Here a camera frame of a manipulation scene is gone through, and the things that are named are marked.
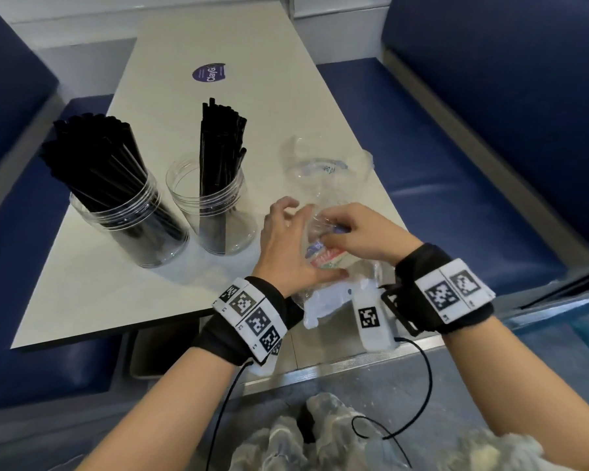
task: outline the black cable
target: black cable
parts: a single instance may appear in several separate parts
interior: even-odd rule
[[[238,382],[238,379],[240,378],[240,376],[244,372],[244,369],[246,369],[252,363],[253,362],[247,362],[246,364],[244,364],[240,368],[240,371],[236,375],[236,378],[231,383],[231,387],[229,388],[229,391],[227,392],[227,396],[225,397],[225,401],[222,403],[222,408],[220,409],[220,413],[218,415],[218,420],[216,420],[216,427],[214,427],[214,434],[212,435],[212,444],[210,445],[210,452],[207,455],[207,464],[205,466],[205,471],[209,471],[209,468],[210,468],[210,461],[212,460],[212,451],[214,450],[214,444],[216,443],[216,433],[218,432],[218,427],[220,426],[220,420],[222,419],[222,415],[223,415],[223,412],[225,411],[225,407],[227,406],[227,402],[229,401],[229,397],[231,396],[231,393],[234,391],[234,388],[236,387],[236,383]]]
[[[416,415],[414,415],[414,417],[412,417],[412,419],[409,422],[407,422],[403,427],[401,427],[400,429],[398,429],[394,433],[390,433],[382,424],[380,424],[377,421],[369,418],[368,416],[364,416],[364,415],[354,416],[351,420],[351,428],[353,429],[353,432],[357,436],[359,436],[360,438],[364,438],[366,440],[366,439],[370,438],[370,436],[361,435],[360,433],[358,433],[356,431],[355,423],[354,423],[355,420],[357,420],[358,418],[363,418],[364,420],[369,420],[371,423],[375,423],[377,426],[382,427],[385,430],[385,432],[388,433],[386,436],[383,436],[382,439],[383,440],[393,439],[395,441],[395,443],[397,443],[397,446],[399,446],[401,452],[403,453],[404,457],[406,458],[406,461],[408,461],[408,457],[406,456],[406,453],[404,452],[404,450],[401,448],[399,442],[396,439],[396,436],[403,433],[404,431],[406,431],[415,421],[417,421],[418,418],[423,414],[425,407],[430,402],[430,397],[432,396],[432,386],[433,386],[432,367],[430,366],[430,359],[426,355],[425,351],[414,340],[406,339],[404,337],[395,337],[395,341],[396,342],[411,343],[412,345],[414,345],[416,347],[416,349],[419,351],[419,353],[423,356],[423,359],[425,360],[425,366],[428,368],[428,392],[426,393],[425,400],[423,401],[421,408],[416,413]]]

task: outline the blue vinyl upholstery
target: blue vinyl upholstery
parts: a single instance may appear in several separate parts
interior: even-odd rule
[[[463,258],[495,292],[547,284],[565,266],[374,58],[318,66],[408,229]]]
[[[383,42],[589,241],[589,0],[393,0]]]
[[[0,17],[0,160],[58,81]]]
[[[62,117],[104,113],[111,97],[75,99]],[[9,350],[67,208],[67,188],[37,157],[0,205],[0,408],[109,389],[120,336]]]

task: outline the qr code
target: qr code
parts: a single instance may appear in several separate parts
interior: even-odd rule
[[[480,290],[480,285],[466,269],[451,276],[450,279],[464,297]]]
[[[262,344],[262,347],[264,347],[264,350],[270,352],[280,339],[281,337],[277,333],[277,330],[275,330],[275,327],[272,326],[270,329],[268,329],[267,333],[261,336],[259,341]]]
[[[271,323],[271,320],[268,318],[262,308],[258,307],[251,314],[249,314],[249,317],[244,319],[244,322],[246,322],[249,327],[251,327],[253,333],[258,336],[264,332],[264,329],[268,327],[268,325]]]
[[[443,281],[430,289],[426,289],[425,293],[439,311],[447,309],[449,306],[460,301],[460,298],[456,295],[447,281]]]
[[[244,291],[238,294],[229,303],[232,309],[236,311],[240,316],[244,316],[247,311],[249,311],[253,306],[255,306],[255,304],[255,299],[253,299]]]
[[[240,288],[238,286],[231,285],[231,286],[229,286],[229,289],[227,291],[220,294],[219,299],[226,303],[239,290],[240,290]]]
[[[272,356],[278,356],[279,350],[281,349],[281,340],[275,344],[275,347],[271,350]]]
[[[360,325],[362,325],[363,329],[369,327],[379,327],[377,310],[374,307],[358,309],[358,316],[360,317]]]

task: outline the tabletop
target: tabletop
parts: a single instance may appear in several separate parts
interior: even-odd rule
[[[224,78],[207,80],[209,71],[193,76],[215,63],[224,64]],[[242,168],[259,225],[269,205],[289,193],[279,150],[294,135],[321,131],[336,148],[361,148],[279,2],[159,15],[140,29],[109,115],[131,124],[172,208],[166,171],[179,158],[198,157],[202,103],[210,97],[248,119]],[[375,173],[360,201],[403,226]],[[230,257],[206,253],[192,237],[174,261],[142,269],[69,208],[12,348],[210,308],[229,282],[251,272],[258,237]]]

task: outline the person's right arm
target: person's right arm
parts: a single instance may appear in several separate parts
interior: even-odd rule
[[[373,210],[352,203],[323,214],[351,228],[323,243],[393,266],[423,243]],[[443,336],[460,375],[496,435],[529,435],[551,462],[589,471],[589,405],[498,319]]]

